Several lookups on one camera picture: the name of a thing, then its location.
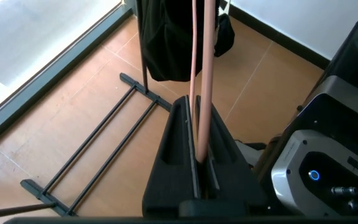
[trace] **pink tube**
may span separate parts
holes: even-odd
[[[214,59],[215,3],[204,4],[203,79],[201,82],[201,108],[196,159],[202,163],[208,153],[211,126],[212,74]]]
[[[193,5],[193,51],[191,53],[191,78],[190,78],[190,117],[193,120],[194,88],[196,82],[196,59],[197,59],[197,0]]]

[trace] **hanging clothing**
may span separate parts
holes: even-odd
[[[234,31],[226,19],[219,19],[219,3],[215,0],[216,15],[215,28],[219,21],[218,42],[215,56],[220,56],[231,48],[234,42]],[[193,20],[191,14],[191,0],[144,0],[142,1],[141,41],[143,57],[151,77],[156,81],[190,80],[191,48],[193,36]],[[196,73],[202,68],[203,61],[203,29],[204,29],[204,1],[197,1],[197,58]]]

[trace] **circular button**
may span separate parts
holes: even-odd
[[[309,177],[310,177],[310,179],[317,181],[320,179],[320,174],[315,170],[311,170],[311,171],[309,171]]]

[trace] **black metal rack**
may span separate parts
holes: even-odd
[[[121,73],[119,74],[120,79],[130,86],[129,90],[122,96],[122,98],[117,102],[114,108],[106,115],[106,117],[98,124],[98,126],[94,129],[94,131],[85,139],[82,145],[74,152],[74,154],[67,160],[67,162],[63,165],[63,167],[56,173],[56,175],[50,180],[50,182],[45,186],[41,187],[32,179],[25,179],[21,181],[21,186],[25,188],[28,192],[34,195],[37,199],[39,199],[43,204],[41,205],[29,205],[24,207],[16,207],[16,208],[7,208],[0,210],[0,216],[5,215],[13,215],[16,213],[22,212],[30,212],[34,210],[40,210],[45,208],[51,208],[60,216],[77,216],[75,213],[75,208],[78,204],[83,200],[85,195],[89,192],[95,182],[102,176],[103,172],[109,166],[111,161],[115,158],[118,152],[123,148],[125,143],[130,140],[132,134],[139,127],[145,117],[150,113],[152,108],[155,105],[159,105],[162,108],[170,111],[171,104],[165,101],[160,96],[155,93],[149,91],[147,84],[147,67],[143,58],[142,52],[142,3],[141,0],[136,0],[136,11],[137,11],[137,21],[139,26],[139,39],[140,39],[140,57],[142,60],[142,72],[143,72],[143,85],[139,82],[133,80],[130,76]],[[133,91],[138,91],[142,93],[147,98],[151,99],[152,102],[149,107],[143,112],[140,118],[136,121],[133,127],[129,130],[129,132],[125,135],[124,139],[118,144],[118,146],[113,150],[111,155],[106,159],[106,162],[100,167],[99,171],[94,175],[94,177],[90,180],[88,185],[83,189],[83,191],[77,196],[75,201],[67,207],[64,203],[59,201],[56,197],[50,194],[48,191],[57,184],[57,181],[62,177],[62,175],[70,170],[70,167],[75,163],[76,159],[80,156],[80,154],[86,150],[86,146],[91,142],[91,140],[96,136],[96,134],[100,131],[100,129],[110,120],[112,116],[114,116],[115,112],[119,110],[120,106],[125,102],[125,100],[130,97]]]

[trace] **wall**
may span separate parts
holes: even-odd
[[[231,4],[327,59],[358,20],[358,0],[232,0]]]

